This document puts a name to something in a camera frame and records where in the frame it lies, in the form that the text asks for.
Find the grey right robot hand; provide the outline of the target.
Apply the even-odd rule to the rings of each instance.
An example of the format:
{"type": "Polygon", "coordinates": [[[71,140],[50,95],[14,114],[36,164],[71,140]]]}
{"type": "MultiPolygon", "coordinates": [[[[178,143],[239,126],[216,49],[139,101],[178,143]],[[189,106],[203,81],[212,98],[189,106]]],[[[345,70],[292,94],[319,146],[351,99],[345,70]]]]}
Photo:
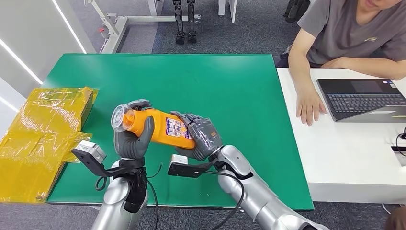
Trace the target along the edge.
{"type": "Polygon", "coordinates": [[[195,146],[192,149],[175,147],[179,155],[204,161],[223,146],[222,139],[209,118],[172,111],[186,125],[195,146]]]}

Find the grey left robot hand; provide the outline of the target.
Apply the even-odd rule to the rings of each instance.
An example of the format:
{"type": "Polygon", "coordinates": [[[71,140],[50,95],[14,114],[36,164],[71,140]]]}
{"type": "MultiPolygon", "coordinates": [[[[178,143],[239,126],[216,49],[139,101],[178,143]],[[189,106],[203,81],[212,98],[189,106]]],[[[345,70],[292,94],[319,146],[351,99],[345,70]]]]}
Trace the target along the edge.
{"type": "Polygon", "coordinates": [[[147,107],[151,107],[151,103],[149,100],[138,99],[127,104],[121,104],[115,108],[111,117],[111,124],[114,130],[114,148],[120,158],[141,159],[144,157],[154,133],[154,118],[152,116],[149,116],[145,119],[144,129],[140,136],[137,136],[130,131],[118,132],[117,129],[119,124],[121,123],[125,108],[142,110],[147,107]]]}

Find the person's left hand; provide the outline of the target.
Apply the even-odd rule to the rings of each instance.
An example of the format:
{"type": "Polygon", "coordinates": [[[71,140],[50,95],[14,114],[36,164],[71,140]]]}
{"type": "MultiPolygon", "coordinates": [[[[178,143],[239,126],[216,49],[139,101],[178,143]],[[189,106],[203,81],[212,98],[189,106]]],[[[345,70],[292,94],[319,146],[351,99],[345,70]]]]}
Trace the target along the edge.
{"type": "Polygon", "coordinates": [[[343,69],[343,68],[345,68],[345,66],[344,66],[345,61],[346,61],[345,57],[339,57],[339,58],[336,58],[334,60],[326,62],[325,64],[323,64],[321,66],[321,68],[324,68],[324,69],[343,69]]]}

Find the person's right hand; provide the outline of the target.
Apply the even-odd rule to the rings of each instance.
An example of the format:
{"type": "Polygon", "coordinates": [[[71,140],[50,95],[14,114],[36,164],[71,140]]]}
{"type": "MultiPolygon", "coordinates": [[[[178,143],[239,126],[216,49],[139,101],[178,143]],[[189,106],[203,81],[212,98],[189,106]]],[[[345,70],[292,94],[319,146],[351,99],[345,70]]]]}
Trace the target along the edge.
{"type": "Polygon", "coordinates": [[[296,100],[296,117],[301,119],[302,124],[311,126],[319,120],[320,114],[326,114],[322,99],[314,86],[298,88],[296,100]]]}

